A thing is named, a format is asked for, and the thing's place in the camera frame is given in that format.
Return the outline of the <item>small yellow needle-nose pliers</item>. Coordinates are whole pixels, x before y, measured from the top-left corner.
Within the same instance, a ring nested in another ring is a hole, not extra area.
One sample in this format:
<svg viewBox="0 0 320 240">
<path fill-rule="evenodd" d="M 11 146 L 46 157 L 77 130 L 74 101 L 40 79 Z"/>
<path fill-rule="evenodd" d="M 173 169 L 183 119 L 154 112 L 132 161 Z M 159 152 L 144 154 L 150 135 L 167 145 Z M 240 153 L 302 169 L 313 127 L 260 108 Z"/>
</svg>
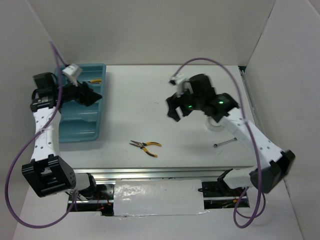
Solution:
<svg viewBox="0 0 320 240">
<path fill-rule="evenodd" d="M 90 80 L 89 81 L 91 84 L 101 84 L 102 83 L 102 80 L 100 78 L 98 79 L 93 79 L 93 80 Z"/>
</svg>

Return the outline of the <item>white tape roll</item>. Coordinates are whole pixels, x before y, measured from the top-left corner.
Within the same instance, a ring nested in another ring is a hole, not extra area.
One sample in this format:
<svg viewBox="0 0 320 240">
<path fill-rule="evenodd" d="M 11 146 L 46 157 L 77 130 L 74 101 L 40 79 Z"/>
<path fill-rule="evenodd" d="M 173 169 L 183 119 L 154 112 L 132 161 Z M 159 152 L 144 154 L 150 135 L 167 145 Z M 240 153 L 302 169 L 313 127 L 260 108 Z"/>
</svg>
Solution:
<svg viewBox="0 0 320 240">
<path fill-rule="evenodd" d="M 212 117 L 207 117 L 205 121 L 206 128 L 211 132 L 222 132 L 225 128 L 218 124 Z"/>
</svg>

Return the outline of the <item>large yellow needle-nose pliers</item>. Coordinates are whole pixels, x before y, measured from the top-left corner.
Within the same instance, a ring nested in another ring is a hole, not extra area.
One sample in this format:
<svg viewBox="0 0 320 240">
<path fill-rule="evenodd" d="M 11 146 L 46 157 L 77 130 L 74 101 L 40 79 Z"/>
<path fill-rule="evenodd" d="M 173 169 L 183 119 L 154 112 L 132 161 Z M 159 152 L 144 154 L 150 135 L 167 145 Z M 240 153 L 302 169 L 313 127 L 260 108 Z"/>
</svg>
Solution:
<svg viewBox="0 0 320 240">
<path fill-rule="evenodd" d="M 132 145 L 132 146 L 135 146 L 137 148 L 142 149 L 148 156 L 153 157 L 153 158 L 157 158 L 158 156 L 156 154 L 151 153 L 150 151 L 148 151 L 147 147 L 148 146 L 162 147 L 162 145 L 160 143 L 154 142 L 154 141 L 151 141 L 151 142 L 139 142 L 139 141 L 131 140 L 129 144 Z"/>
</svg>

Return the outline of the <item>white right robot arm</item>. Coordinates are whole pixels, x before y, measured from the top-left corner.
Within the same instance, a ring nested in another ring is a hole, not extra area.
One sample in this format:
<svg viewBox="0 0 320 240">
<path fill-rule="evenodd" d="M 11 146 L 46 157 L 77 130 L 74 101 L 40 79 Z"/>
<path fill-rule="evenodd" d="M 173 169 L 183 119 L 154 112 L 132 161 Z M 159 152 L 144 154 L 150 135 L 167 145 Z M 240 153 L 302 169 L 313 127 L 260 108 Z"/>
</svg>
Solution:
<svg viewBox="0 0 320 240">
<path fill-rule="evenodd" d="M 255 167 L 226 170 L 218 178 L 221 195 L 229 196 L 235 189 L 246 187 L 268 194 L 289 173 L 295 154 L 282 150 L 250 120 L 245 120 L 239 104 L 227 93 L 217 94 L 207 75 L 186 78 L 179 73 L 169 83 L 176 86 L 176 93 L 166 99 L 168 117 L 178 122 L 181 118 L 177 108 L 184 117 L 201 111 L 228 130 L 253 157 L 259 157 Z"/>
</svg>

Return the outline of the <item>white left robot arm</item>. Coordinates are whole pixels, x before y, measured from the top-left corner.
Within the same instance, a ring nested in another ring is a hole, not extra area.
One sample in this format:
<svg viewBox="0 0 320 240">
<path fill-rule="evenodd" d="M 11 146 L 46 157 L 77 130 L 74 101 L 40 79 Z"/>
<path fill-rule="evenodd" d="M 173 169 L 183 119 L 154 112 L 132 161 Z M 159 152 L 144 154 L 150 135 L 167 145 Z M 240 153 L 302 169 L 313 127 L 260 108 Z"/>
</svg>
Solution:
<svg viewBox="0 0 320 240">
<path fill-rule="evenodd" d="M 89 107 L 102 96 L 87 83 L 68 83 L 62 88 L 51 72 L 33 76 L 37 88 L 32 93 L 30 109 L 35 120 L 35 142 L 30 163 L 21 168 L 22 175 L 40 197 L 72 190 L 76 187 L 76 175 L 60 156 L 59 125 L 61 107 L 76 101 Z"/>
</svg>

